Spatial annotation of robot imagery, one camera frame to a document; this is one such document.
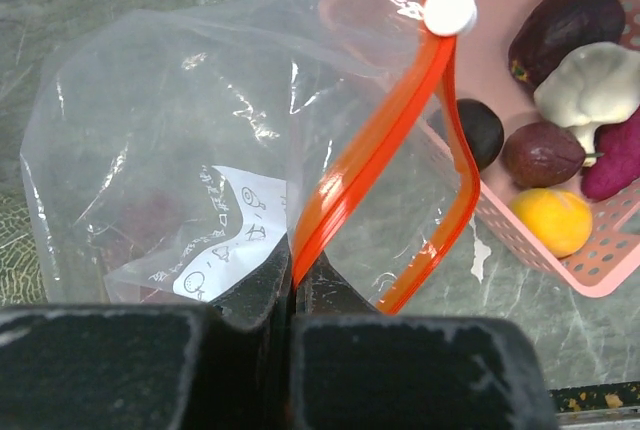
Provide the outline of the green netted melon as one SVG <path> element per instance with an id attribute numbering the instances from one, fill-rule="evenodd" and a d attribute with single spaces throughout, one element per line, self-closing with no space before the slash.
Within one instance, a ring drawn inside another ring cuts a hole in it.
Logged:
<path id="1" fill-rule="evenodd" d="M 1 193 L 1 306 L 47 302 L 24 196 Z"/>

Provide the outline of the pink plastic basket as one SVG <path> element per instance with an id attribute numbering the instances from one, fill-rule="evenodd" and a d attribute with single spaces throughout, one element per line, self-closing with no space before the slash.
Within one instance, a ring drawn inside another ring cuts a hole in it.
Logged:
<path id="1" fill-rule="evenodd" d="M 477 0 L 458 48 L 460 120 L 481 160 L 477 215 L 525 264 L 580 294 L 638 267 L 639 0 Z M 324 0 L 371 28 L 384 0 Z"/>

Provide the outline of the magenta dragon fruit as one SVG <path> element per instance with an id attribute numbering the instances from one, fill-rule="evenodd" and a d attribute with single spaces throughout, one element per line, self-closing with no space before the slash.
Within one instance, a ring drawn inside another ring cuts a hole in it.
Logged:
<path id="1" fill-rule="evenodd" d="M 596 132 L 596 163 L 583 172 L 581 191 L 602 201 L 639 178 L 639 109 L 625 122 L 600 127 Z"/>

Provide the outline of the white garlic bulb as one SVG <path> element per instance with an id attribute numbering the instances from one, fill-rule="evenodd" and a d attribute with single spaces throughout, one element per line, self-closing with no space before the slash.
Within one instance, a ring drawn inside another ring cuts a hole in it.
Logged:
<path id="1" fill-rule="evenodd" d="M 534 91 L 534 103 L 576 138 L 592 166 L 604 156 L 596 131 L 625 122 L 639 106 L 639 52 L 610 42 L 573 50 Z"/>

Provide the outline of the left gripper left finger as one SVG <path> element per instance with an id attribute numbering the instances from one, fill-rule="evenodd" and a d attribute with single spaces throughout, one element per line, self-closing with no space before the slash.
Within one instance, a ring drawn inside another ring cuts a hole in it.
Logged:
<path id="1" fill-rule="evenodd" d="M 282 237 L 266 260 L 211 302 L 214 327 L 222 333 L 282 333 L 291 292 L 291 251 Z"/>

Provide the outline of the small dark red plum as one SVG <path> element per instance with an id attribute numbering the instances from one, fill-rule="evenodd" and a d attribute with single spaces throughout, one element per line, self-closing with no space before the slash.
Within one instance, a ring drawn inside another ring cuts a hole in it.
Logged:
<path id="1" fill-rule="evenodd" d="M 564 183 L 581 169 L 585 158 L 584 148 L 568 129 L 547 121 L 520 127 L 502 150 L 507 173 L 522 188 Z"/>

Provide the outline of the orange fruit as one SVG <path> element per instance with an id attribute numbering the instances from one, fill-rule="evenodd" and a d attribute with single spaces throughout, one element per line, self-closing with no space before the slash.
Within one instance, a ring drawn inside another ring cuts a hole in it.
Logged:
<path id="1" fill-rule="evenodd" d="M 558 259 L 580 250 L 592 233 L 589 204 L 567 190 L 526 190 L 509 203 L 509 209 Z"/>

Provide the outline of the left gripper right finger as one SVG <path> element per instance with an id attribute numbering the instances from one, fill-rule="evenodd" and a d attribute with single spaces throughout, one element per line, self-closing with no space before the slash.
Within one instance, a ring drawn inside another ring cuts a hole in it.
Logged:
<path id="1" fill-rule="evenodd" d="M 298 314 L 360 314 L 378 310 L 362 297 L 322 253 L 296 291 Z"/>

